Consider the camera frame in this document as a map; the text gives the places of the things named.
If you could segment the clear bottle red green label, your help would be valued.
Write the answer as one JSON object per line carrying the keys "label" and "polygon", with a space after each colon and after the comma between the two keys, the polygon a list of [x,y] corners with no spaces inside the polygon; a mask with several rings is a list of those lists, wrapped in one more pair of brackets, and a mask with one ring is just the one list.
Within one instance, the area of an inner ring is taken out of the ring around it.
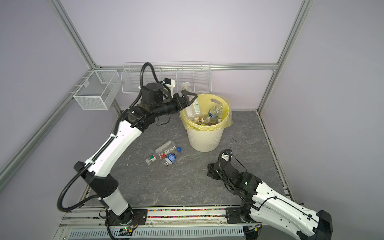
{"label": "clear bottle red green label", "polygon": [[151,165],[154,163],[157,159],[164,159],[168,154],[176,150],[176,144],[173,140],[167,141],[165,144],[161,145],[159,148],[157,148],[154,152],[154,154],[150,155],[148,158],[146,158],[146,163],[148,165]]}

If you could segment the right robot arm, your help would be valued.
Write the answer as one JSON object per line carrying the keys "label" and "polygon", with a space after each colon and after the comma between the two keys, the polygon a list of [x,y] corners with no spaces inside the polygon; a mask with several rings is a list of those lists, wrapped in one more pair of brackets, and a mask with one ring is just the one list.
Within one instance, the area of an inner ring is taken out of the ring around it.
{"label": "right robot arm", "polygon": [[318,212],[284,197],[248,171],[240,172],[232,165],[230,149],[219,153],[215,163],[207,166],[208,177],[223,182],[226,189],[241,199],[238,209],[231,209],[230,222],[269,225],[296,240],[330,240],[332,216]]}

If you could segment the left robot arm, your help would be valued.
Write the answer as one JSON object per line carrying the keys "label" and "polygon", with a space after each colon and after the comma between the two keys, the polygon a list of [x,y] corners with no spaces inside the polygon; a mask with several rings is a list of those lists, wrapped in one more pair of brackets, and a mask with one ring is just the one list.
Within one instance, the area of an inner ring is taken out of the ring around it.
{"label": "left robot arm", "polygon": [[[188,90],[180,94],[169,88],[171,79],[159,81],[151,63],[144,63],[140,71],[140,92],[134,102],[117,118],[114,128],[97,152],[85,162],[77,162],[74,168],[77,174],[66,184],[57,200],[61,212],[72,211],[92,199],[98,199],[106,208],[106,213],[113,212],[120,225],[128,225],[134,218],[131,205],[119,190],[118,181],[110,174],[113,166],[128,146],[137,139],[156,119],[171,116],[189,107],[198,95]],[[83,178],[95,192],[70,207],[63,205],[69,188],[78,179]]]}

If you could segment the clear bottle blue label cap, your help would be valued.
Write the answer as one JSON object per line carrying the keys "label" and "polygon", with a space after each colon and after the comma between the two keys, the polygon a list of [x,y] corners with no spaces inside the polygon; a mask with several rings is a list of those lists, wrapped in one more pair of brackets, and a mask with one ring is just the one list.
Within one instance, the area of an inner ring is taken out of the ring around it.
{"label": "clear bottle blue label cap", "polygon": [[173,165],[178,159],[178,155],[180,155],[181,151],[182,149],[180,147],[177,147],[173,152],[169,153],[165,157],[165,166],[168,167]]}

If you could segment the blue label bottle white cap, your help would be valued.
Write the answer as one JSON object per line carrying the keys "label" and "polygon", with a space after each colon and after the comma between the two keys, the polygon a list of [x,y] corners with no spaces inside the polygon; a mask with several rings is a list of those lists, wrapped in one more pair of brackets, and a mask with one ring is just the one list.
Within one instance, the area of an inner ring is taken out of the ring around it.
{"label": "blue label bottle white cap", "polygon": [[208,116],[210,119],[218,118],[224,111],[224,107],[220,104],[216,104],[212,109],[209,110]]}

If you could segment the green bottle yellow cap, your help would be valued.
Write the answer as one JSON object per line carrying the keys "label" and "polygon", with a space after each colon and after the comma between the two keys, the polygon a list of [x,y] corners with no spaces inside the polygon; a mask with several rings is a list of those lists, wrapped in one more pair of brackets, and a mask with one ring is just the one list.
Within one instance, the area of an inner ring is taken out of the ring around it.
{"label": "green bottle yellow cap", "polygon": [[211,125],[216,125],[219,124],[223,121],[221,118],[216,118],[216,119],[210,119],[209,116],[200,116],[194,118],[193,122],[197,125],[201,126],[211,126]]}

